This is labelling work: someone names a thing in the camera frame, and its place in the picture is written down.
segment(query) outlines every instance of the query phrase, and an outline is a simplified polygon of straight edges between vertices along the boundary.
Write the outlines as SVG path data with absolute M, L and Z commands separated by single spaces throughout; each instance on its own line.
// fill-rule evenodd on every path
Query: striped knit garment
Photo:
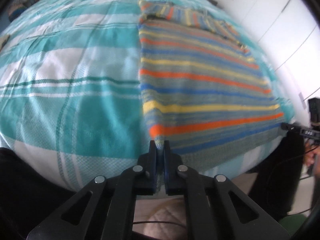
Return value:
M 283 113 L 232 26 L 172 4 L 139 5 L 143 113 L 159 149 L 169 140 L 205 170 L 279 136 Z

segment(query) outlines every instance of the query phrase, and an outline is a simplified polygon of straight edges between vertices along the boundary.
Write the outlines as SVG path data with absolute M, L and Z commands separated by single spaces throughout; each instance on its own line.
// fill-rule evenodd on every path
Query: human hand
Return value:
M 314 148 L 314 146 L 311 146 L 309 144 L 309 142 L 307 142 L 306 146 L 305 146 L 305 152 L 310 151 L 313 148 Z M 311 166 L 312 164 L 315 163 L 315 159 L 314 159 L 315 155 L 320 156 L 320 147 L 314 149 L 311 152 L 306 153 L 304 155 L 303 163 L 308 167 Z M 316 166 L 314 167 L 314 175 L 317 177 L 320 177 L 320 158 L 319 158 L 319 161 L 315 165 Z

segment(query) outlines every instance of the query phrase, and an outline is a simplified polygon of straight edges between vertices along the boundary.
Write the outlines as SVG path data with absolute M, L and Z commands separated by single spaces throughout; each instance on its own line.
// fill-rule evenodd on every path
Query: white wall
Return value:
M 308 99 L 320 97 L 320 29 L 302 0 L 216 1 L 264 49 L 308 125 Z

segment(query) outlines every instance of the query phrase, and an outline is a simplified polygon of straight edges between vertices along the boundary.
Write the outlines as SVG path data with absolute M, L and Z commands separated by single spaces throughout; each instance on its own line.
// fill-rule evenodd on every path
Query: person's leg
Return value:
M 13 151 L 0 148 L 0 239 L 27 238 L 73 194 L 41 177 Z
M 260 163 L 249 197 L 274 219 L 280 220 L 291 210 L 299 184 L 304 154 L 304 141 L 288 133 L 280 145 Z

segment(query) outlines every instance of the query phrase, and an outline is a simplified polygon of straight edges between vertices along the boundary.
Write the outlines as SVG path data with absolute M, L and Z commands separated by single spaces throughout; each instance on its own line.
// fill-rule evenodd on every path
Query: bed sheet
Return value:
M 207 0 L 163 1 L 233 24 L 256 58 L 286 121 L 293 107 L 263 51 Z M 116 176 L 148 150 L 138 81 L 138 0 L 40 0 L 2 34 L 0 146 L 50 181 L 79 190 Z M 277 138 L 203 174 L 233 178 L 255 166 Z

